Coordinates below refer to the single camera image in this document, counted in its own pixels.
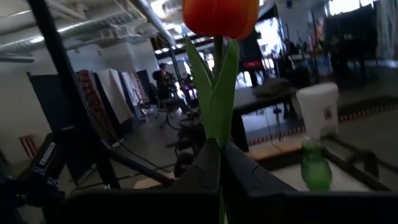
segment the concrete floor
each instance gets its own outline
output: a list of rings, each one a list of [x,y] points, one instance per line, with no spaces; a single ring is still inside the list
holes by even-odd
[[[342,92],[339,104],[347,105],[381,95],[398,96],[398,70],[390,68],[377,68],[377,70],[372,68],[368,70],[368,73],[370,74],[376,74],[376,72],[378,75],[372,75],[371,81],[369,81],[369,84],[365,87]],[[300,114],[297,102],[295,107],[297,107],[297,111]],[[398,166],[398,151],[396,151],[396,139],[398,139],[397,116],[398,110],[395,110],[344,123],[339,127],[339,136],[341,139],[344,139],[357,147],[373,150],[380,158]],[[271,125],[272,123],[275,123],[274,116],[268,116],[268,118]],[[135,153],[140,154],[157,166],[167,166],[173,164],[176,160],[174,149],[167,149],[165,147],[167,143],[176,140],[176,131],[171,128],[159,129],[159,124],[161,122],[162,119],[146,122],[139,129],[126,137],[124,144],[129,146]],[[264,125],[267,125],[265,116],[256,116],[254,114],[245,116],[244,123],[247,130],[263,128]],[[302,135],[289,136],[284,140],[291,141],[301,137]],[[256,150],[270,144],[272,144],[272,142],[252,146],[250,150]],[[324,144],[340,156],[348,156],[347,150],[337,146],[333,142],[325,141]],[[118,152],[135,161],[139,161],[147,167],[151,167],[149,164],[141,162],[122,147],[118,149]],[[120,181],[122,188],[131,189],[137,180],[145,178],[142,175],[136,175],[137,172],[123,167],[118,163],[113,162],[113,166],[118,177],[131,176],[131,178],[126,178]],[[21,170],[21,166],[15,167],[14,170]],[[391,184],[394,188],[396,187],[398,189],[398,176],[381,170],[381,180],[388,182],[388,184]],[[99,174],[94,172],[86,179],[82,184],[82,187],[98,182],[101,182],[101,179]],[[64,169],[62,176],[60,177],[59,184],[60,188],[68,194],[75,189],[74,183],[70,180],[70,175],[67,169]],[[29,223],[38,223],[42,219],[39,209],[26,207],[20,209],[20,211],[22,216],[25,220],[29,221]]]

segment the white bucket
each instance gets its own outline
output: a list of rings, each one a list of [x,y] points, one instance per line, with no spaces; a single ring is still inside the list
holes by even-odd
[[[322,83],[297,92],[309,137],[320,139],[338,132],[338,87],[334,83]]]

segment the tulip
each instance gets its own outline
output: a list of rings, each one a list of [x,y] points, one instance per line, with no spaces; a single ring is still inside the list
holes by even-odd
[[[258,0],[182,0],[185,25],[196,34],[245,39],[254,30]]]

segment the flower stem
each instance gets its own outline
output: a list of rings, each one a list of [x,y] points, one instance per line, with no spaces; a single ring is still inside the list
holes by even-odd
[[[214,51],[215,51],[215,70],[214,70],[214,79],[215,83],[218,80],[220,75],[221,68],[223,66],[223,37],[214,37]]]

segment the desk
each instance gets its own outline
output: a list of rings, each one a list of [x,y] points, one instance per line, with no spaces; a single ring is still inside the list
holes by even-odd
[[[292,119],[296,118],[297,115],[292,105],[292,94],[295,92],[295,88],[289,88],[276,96],[259,98],[254,96],[251,87],[235,90],[234,110],[231,125],[231,135],[235,145],[244,152],[249,151],[242,115],[255,112],[268,106],[274,106],[279,103],[288,103],[289,116]]]

